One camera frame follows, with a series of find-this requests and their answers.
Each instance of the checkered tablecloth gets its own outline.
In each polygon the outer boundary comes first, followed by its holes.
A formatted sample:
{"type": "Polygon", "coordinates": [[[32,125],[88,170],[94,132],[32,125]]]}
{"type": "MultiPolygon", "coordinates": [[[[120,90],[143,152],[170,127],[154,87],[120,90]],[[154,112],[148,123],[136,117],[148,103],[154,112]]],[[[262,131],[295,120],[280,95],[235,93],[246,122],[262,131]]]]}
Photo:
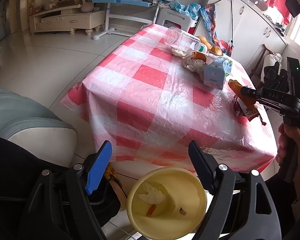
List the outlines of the checkered tablecloth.
{"type": "MultiPolygon", "coordinates": [[[[236,171],[263,169],[275,157],[274,134],[263,106],[260,119],[237,118],[234,93],[203,85],[199,75],[163,43],[167,28],[152,24],[123,42],[61,103],[90,122],[96,150],[105,140],[112,161],[134,160],[194,171],[188,144],[199,146],[236,171]]],[[[252,85],[234,61],[231,75],[252,85]]]]}

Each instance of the clear plastic bottle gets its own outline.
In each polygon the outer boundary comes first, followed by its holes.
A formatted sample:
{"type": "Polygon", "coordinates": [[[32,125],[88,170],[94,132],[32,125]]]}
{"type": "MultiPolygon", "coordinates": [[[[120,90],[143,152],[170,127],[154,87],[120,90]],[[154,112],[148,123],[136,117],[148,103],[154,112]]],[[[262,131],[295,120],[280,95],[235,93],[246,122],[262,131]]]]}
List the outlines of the clear plastic bottle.
{"type": "Polygon", "coordinates": [[[207,52],[207,47],[200,42],[199,38],[176,27],[170,27],[168,29],[164,38],[164,44],[182,51],[193,49],[207,52]]]}

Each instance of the person's arm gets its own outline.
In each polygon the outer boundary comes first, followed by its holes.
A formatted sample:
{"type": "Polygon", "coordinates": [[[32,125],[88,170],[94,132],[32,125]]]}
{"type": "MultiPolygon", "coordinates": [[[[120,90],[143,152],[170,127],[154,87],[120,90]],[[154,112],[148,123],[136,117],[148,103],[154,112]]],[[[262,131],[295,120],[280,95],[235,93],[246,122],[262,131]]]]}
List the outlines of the person's arm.
{"type": "Polygon", "coordinates": [[[293,180],[297,198],[291,205],[295,220],[297,221],[300,217],[300,129],[297,127],[288,126],[286,124],[281,124],[278,131],[280,133],[280,137],[276,160],[279,165],[282,163],[282,160],[286,155],[288,137],[292,138],[298,146],[298,167],[293,180]]]}

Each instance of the yellow trash can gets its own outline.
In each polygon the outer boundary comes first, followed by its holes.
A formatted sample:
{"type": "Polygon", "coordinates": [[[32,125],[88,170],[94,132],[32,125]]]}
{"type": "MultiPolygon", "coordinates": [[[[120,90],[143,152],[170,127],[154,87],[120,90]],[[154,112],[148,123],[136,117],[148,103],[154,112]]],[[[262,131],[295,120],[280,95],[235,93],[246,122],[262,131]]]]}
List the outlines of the yellow trash can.
{"type": "Polygon", "coordinates": [[[202,221],[207,195],[199,179],[191,172],[176,167],[159,168],[140,178],[129,192],[127,213],[130,223],[143,236],[153,240],[172,240],[191,233],[202,221]],[[138,194],[147,194],[142,183],[165,194],[165,200],[152,206],[138,194]]]}

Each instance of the cabinet handle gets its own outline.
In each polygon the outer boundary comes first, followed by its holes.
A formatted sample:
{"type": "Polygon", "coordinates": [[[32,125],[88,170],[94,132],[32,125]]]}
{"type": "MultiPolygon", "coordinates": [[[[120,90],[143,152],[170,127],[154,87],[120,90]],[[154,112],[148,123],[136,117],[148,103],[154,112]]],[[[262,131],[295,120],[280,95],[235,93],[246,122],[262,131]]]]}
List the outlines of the cabinet handle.
{"type": "Polygon", "coordinates": [[[242,11],[241,11],[240,15],[242,15],[242,14],[243,14],[243,11],[244,11],[244,6],[242,7],[242,11]]]}

